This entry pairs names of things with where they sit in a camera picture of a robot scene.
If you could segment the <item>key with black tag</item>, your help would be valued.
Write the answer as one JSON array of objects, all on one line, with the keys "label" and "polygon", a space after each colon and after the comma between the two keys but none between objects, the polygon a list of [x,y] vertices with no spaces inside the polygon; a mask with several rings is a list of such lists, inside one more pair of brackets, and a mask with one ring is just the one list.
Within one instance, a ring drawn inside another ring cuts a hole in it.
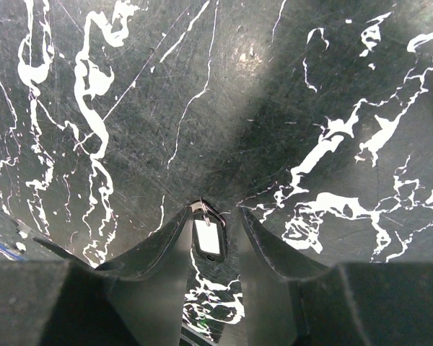
[{"label": "key with black tag", "polygon": [[196,253],[209,262],[227,258],[227,223],[220,212],[200,198],[190,204],[193,216],[193,244]]}]

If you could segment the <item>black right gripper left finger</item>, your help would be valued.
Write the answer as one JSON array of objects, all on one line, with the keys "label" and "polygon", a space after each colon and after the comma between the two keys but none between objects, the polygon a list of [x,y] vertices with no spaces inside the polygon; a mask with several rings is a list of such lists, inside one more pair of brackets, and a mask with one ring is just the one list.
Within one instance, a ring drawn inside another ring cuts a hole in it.
[{"label": "black right gripper left finger", "polygon": [[178,345],[192,213],[92,267],[46,239],[57,260],[0,260],[0,345]]}]

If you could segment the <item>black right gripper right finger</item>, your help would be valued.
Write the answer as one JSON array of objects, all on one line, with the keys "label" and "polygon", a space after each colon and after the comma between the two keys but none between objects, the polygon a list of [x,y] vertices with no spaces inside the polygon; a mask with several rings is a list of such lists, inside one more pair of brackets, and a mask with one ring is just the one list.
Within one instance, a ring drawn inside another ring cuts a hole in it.
[{"label": "black right gripper right finger", "polygon": [[238,213],[249,345],[433,345],[433,263],[327,267]]}]

